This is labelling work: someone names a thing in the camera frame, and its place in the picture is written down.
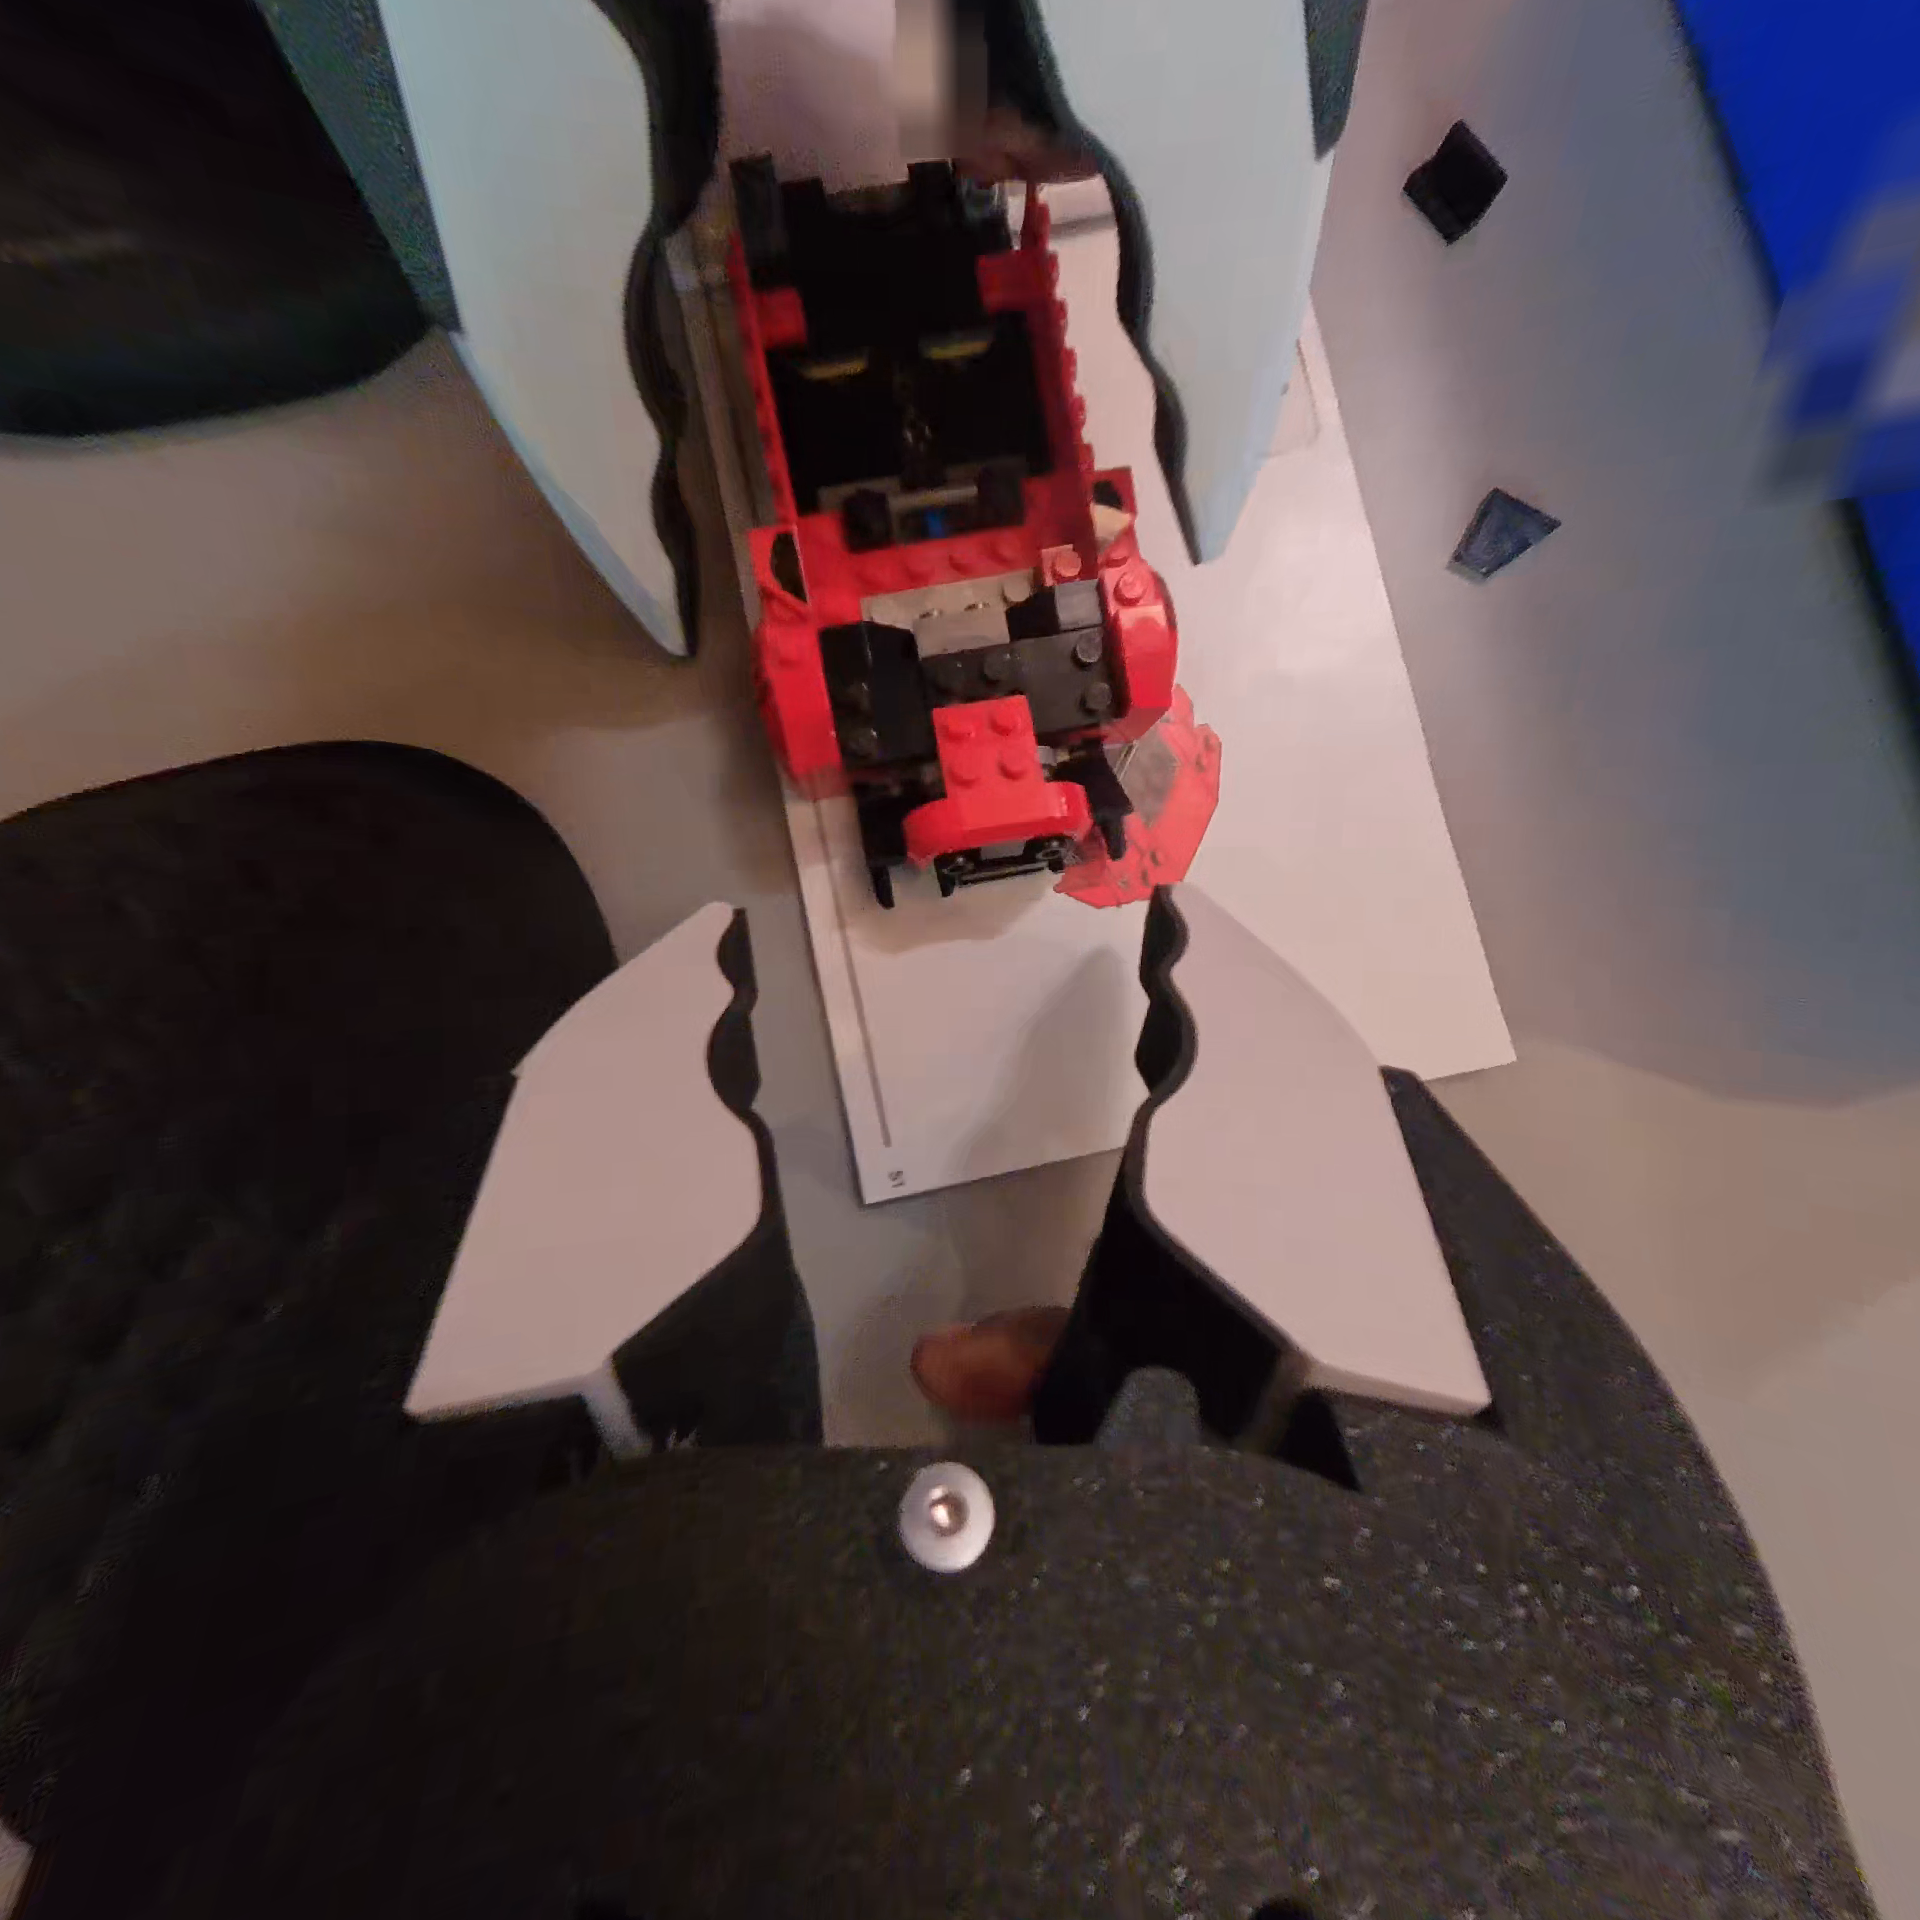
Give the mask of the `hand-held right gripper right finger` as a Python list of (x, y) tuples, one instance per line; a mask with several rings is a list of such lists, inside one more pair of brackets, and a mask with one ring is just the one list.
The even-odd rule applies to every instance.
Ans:
[(1493, 1403), (1384, 1074), (1350, 1021), (1201, 887), (1143, 939), (1140, 1220), (1306, 1388), (1472, 1420)]

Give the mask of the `blue plastic bin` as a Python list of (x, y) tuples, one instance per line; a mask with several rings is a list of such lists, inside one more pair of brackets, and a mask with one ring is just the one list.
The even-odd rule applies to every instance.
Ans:
[(1683, 3), (1770, 280), (1762, 471), (1842, 505), (1916, 649), (1916, 5)]

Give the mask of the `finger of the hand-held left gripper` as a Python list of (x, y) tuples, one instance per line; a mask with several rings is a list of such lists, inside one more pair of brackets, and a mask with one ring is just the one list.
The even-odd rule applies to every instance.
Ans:
[(642, 58), (603, 5), (381, 3), (461, 359), (569, 540), (670, 658), (695, 616), (657, 529), (631, 287), (654, 214)]
[(1336, 3), (1020, 7), (1043, 118), (1104, 184), (1116, 318), (1195, 565), (1224, 557), (1283, 407), (1340, 141)]

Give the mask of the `red and black lego car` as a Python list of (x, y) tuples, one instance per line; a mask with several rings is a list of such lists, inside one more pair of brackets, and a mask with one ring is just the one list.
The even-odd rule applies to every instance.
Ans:
[(876, 190), (729, 166), (757, 704), (846, 800), (880, 907), (1050, 876), (1095, 907), (1188, 876), (1219, 740), (1131, 471), (1099, 468), (1050, 214), (948, 162)]

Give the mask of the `lego instruction booklet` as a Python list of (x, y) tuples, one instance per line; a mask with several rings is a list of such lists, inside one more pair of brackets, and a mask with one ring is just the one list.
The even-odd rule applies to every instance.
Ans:
[[(1140, 476), (1140, 536), (1179, 616), (1179, 686), (1223, 748), (1188, 876), (1356, 1025), (1381, 1066), (1514, 1058), (1386, 601), (1317, 331), (1299, 350), (1227, 555), (1188, 563), (1149, 445), (1149, 390), (1113, 312), (1116, 230), (1058, 190), (1064, 338), (1091, 445)], [(801, 930), (771, 962), (777, 1046), (823, 1067), (774, 1099), (783, 1172), (880, 1204), (1120, 1146), (1140, 1099), (1140, 902), (1046, 880), (883, 911), (852, 802), (783, 772)]]

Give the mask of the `small black lego piece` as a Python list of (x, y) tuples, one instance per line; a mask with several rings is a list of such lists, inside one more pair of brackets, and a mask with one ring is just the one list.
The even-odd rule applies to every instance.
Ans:
[(1509, 174), (1466, 119), (1454, 119), (1400, 186), (1445, 248), (1460, 246), (1508, 190)]

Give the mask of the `small dark wedge lego piece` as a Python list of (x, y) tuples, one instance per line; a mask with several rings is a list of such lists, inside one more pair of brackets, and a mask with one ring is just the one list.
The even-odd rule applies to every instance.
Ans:
[(1547, 508), (1504, 488), (1490, 488), (1454, 540), (1448, 571), (1465, 581), (1488, 583), (1536, 551), (1561, 527), (1562, 521)]

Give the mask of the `black quilted chair seat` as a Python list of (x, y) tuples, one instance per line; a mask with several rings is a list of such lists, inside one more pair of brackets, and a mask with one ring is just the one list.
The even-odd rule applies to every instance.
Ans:
[(534, 805), (397, 744), (6, 820), (6, 1828), (193, 1800), (323, 1649), (594, 1455), (404, 1412), (513, 1067), (611, 969)]
[(3, 5), (3, 429), (305, 402), (433, 324), (256, 3)]

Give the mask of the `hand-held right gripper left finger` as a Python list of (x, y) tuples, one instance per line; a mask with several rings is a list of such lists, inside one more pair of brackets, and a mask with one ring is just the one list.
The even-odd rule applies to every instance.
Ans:
[(452, 1421), (578, 1400), (642, 1416), (618, 1356), (695, 1287), (774, 1246), (749, 915), (706, 902), (524, 1055), (401, 1400)]

